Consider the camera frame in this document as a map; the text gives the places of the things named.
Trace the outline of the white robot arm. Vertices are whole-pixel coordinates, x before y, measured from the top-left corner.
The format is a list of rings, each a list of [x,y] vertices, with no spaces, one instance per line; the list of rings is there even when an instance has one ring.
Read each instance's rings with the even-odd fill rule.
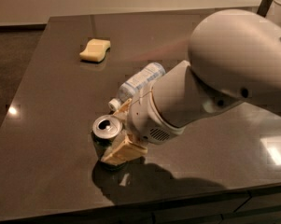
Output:
[[[124,131],[101,161],[121,165],[198,119],[242,102],[281,117],[281,27],[252,12],[223,10],[193,30],[189,58],[146,84],[115,112]]]

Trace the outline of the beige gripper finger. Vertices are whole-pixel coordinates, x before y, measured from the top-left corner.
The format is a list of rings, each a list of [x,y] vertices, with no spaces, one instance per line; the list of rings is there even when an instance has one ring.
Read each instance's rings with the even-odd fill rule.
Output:
[[[130,104],[132,102],[132,99],[129,98],[127,101],[123,103],[123,105],[115,111],[112,116],[115,117],[116,119],[119,119],[121,122],[125,122],[128,116]]]
[[[127,161],[136,160],[148,153],[148,142],[142,141],[131,133],[121,132],[100,158],[109,165],[121,165]]]

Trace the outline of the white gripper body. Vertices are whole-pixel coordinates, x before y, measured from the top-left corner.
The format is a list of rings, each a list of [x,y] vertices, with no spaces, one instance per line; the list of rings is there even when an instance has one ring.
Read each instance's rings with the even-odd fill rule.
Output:
[[[160,114],[153,99],[153,85],[142,88],[129,104],[127,129],[137,138],[161,145],[179,135],[185,128],[169,124]]]

